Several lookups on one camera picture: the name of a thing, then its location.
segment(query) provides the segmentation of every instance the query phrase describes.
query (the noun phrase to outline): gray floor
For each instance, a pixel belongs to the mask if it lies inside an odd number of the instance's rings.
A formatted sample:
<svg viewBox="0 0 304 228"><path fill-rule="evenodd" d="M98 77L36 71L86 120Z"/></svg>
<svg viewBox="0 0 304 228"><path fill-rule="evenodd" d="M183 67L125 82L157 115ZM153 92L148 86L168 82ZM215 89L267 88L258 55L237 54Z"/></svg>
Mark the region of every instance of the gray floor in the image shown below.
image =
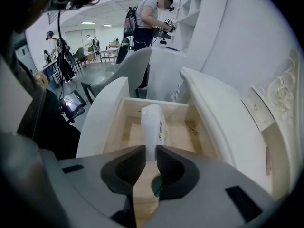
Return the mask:
<svg viewBox="0 0 304 228"><path fill-rule="evenodd" d="M63 93L62 95L66 96L70 94L72 91L77 90L77 92L83 97L85 101L87 101L87 97L82 89L81 82L86 81L90 82L95 77L104 77L108 78L111 76L111 72L106 71L109 67L109 64L104 63L90 63L86 64L86 67L80 66L81 70L78 72L76 70L76 79L74 79L70 83L63 83ZM61 93L61 87L57 89L52 89L52 91L59 97ZM140 98L146 98L146 91L140 91ZM85 112L75 118L75 122L71 123L71 125L75 126L79 131L82 130L83 124L85 122L86 115L91 107L91 104L87 102L87 105L84 107Z"/></svg>

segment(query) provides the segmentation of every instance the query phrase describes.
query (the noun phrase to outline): small drawer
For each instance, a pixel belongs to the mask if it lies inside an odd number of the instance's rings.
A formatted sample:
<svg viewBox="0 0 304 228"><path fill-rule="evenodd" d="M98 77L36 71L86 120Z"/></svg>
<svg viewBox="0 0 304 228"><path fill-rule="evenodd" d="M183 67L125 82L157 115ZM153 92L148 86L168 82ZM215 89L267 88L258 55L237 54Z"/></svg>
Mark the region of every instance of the small drawer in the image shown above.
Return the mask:
<svg viewBox="0 0 304 228"><path fill-rule="evenodd" d="M250 112L260 132L275 122L265 103L252 88L248 92L248 97L243 99L243 103Z"/></svg>

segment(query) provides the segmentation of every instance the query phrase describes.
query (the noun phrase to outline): black pants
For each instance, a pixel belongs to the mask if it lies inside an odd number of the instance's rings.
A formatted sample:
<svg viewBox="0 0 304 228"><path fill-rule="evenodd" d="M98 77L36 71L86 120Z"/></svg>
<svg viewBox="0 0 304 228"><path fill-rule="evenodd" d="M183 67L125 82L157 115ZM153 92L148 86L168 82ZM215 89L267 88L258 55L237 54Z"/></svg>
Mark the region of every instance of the black pants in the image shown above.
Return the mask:
<svg viewBox="0 0 304 228"><path fill-rule="evenodd" d="M138 51L143 48L148 48L151 45L153 39L153 28L137 28L134 34L134 51ZM148 84L148 67L144 73L143 80L139 88L144 88Z"/></svg>
<svg viewBox="0 0 304 228"><path fill-rule="evenodd" d="M67 123L60 114L58 104L56 95L47 90L37 144L54 152L58 160L76 158L80 131Z"/></svg>
<svg viewBox="0 0 304 228"><path fill-rule="evenodd" d="M56 58L57 60L57 65L60 67L61 72L63 77L65 78L66 81L69 81L72 77L74 77L74 72L72 70L71 65L69 65L69 63L63 59L63 63L61 64L61 55L59 54L58 57Z"/></svg>

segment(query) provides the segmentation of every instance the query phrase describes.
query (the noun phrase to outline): white plastic bag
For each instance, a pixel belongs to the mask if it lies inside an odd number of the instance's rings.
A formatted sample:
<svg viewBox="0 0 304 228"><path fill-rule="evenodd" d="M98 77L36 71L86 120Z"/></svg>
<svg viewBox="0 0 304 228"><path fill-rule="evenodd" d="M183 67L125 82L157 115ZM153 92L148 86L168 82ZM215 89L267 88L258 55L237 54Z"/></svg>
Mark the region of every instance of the white plastic bag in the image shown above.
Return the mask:
<svg viewBox="0 0 304 228"><path fill-rule="evenodd" d="M156 146L170 146L169 128L158 105L142 108L142 129L146 140L146 161L156 161Z"/></svg>

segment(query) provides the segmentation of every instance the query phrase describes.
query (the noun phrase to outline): ceiling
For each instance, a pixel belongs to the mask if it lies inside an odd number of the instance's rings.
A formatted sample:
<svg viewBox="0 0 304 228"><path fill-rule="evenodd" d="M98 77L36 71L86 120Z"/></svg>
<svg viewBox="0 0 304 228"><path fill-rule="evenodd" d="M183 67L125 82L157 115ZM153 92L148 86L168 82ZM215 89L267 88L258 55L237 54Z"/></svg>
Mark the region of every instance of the ceiling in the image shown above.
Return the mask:
<svg viewBox="0 0 304 228"><path fill-rule="evenodd" d="M124 24L124 18L129 7L136 7L142 0L114 0L101 5L93 6L84 12L81 12L68 21L64 22L61 27L81 26L81 22L95 22L96 25L110 24L118 26Z"/></svg>

